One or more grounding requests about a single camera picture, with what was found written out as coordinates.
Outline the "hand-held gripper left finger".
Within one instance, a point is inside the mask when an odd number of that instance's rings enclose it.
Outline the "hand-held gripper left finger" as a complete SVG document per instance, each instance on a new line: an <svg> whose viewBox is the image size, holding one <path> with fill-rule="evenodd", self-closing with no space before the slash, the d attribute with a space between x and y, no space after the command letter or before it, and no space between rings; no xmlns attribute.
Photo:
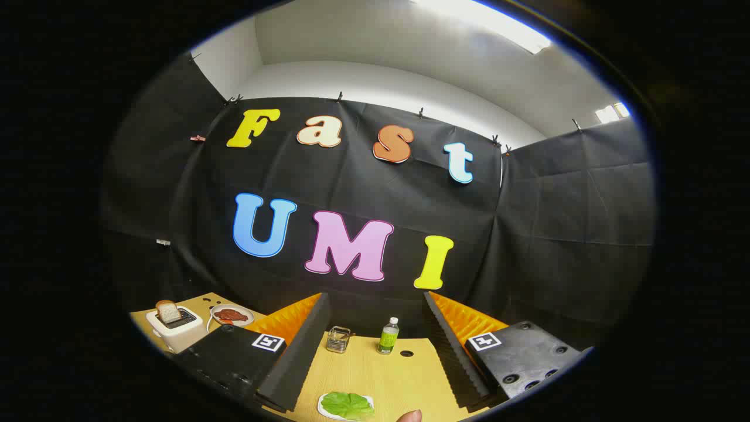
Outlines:
<svg viewBox="0 0 750 422"><path fill-rule="evenodd" d="M245 328L223 324L176 364L238 405L293 411L331 317L329 294L314 294Z"/></svg>

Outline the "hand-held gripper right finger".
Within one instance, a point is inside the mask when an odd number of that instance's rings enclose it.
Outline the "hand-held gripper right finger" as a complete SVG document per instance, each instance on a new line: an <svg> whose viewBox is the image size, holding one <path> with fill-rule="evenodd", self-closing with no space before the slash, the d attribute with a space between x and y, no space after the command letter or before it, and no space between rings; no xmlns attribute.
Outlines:
<svg viewBox="0 0 750 422"><path fill-rule="evenodd" d="M526 396L589 354L534 322L505 324L432 291L423 314L455 400L469 411Z"/></svg>

